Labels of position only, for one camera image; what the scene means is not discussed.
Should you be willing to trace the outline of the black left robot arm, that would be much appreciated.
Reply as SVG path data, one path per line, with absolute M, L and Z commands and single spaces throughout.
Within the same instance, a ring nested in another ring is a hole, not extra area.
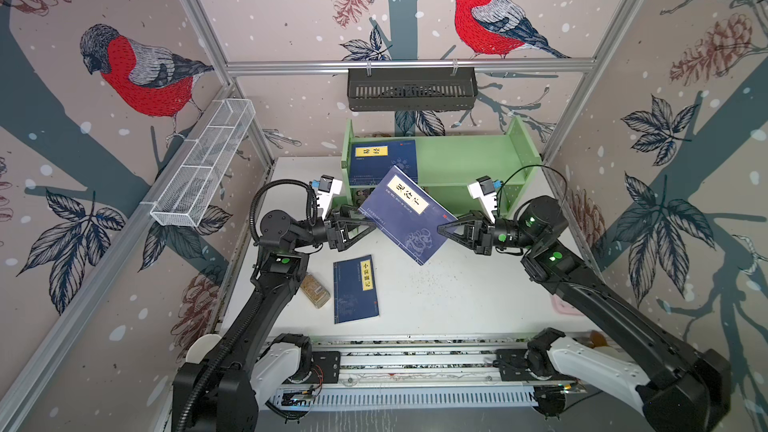
M 297 186 L 306 194 L 305 217 L 283 210 L 261 214 L 266 194 L 278 186 Z M 349 206 L 332 206 L 343 182 L 324 175 L 317 181 L 279 179 L 253 197 L 248 226 L 258 249 L 250 282 L 253 291 L 222 336 L 208 334 L 194 344 L 200 358 L 187 358 L 173 382 L 172 428 L 175 431 L 252 431 L 267 409 L 286 422 L 303 413 L 285 411 L 272 400 L 286 381 L 321 378 L 309 337 L 268 335 L 279 315 L 308 276 L 309 249 L 328 246 L 344 251 L 375 228 Z

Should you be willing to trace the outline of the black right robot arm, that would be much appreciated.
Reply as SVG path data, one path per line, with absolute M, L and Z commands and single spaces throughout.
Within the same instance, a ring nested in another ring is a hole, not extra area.
M 589 348 L 547 328 L 527 346 L 532 375 L 585 381 L 633 408 L 656 431 L 717 428 L 731 410 L 727 359 L 673 337 L 606 286 L 561 242 L 568 223 L 556 198 L 535 197 L 504 218 L 498 209 L 503 182 L 482 176 L 467 189 L 482 208 L 439 226 L 439 234 L 477 255 L 513 249 L 532 282 L 577 309 L 621 349 Z

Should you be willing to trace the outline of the colourful illustrated large book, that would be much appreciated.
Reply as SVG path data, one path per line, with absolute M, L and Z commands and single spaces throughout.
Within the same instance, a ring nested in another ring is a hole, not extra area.
M 352 190 L 352 199 L 355 206 L 362 205 L 373 192 L 373 187 L 360 187 Z

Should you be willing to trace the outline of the blue book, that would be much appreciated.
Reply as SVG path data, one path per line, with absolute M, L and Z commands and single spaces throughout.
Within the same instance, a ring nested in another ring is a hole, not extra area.
M 438 227 L 456 220 L 397 166 L 390 168 L 359 211 L 420 266 L 446 241 Z
M 335 262 L 333 285 L 335 324 L 379 316 L 371 255 Z
M 351 151 L 349 183 L 353 187 L 376 186 L 393 166 L 418 181 L 414 140 L 356 143 Z

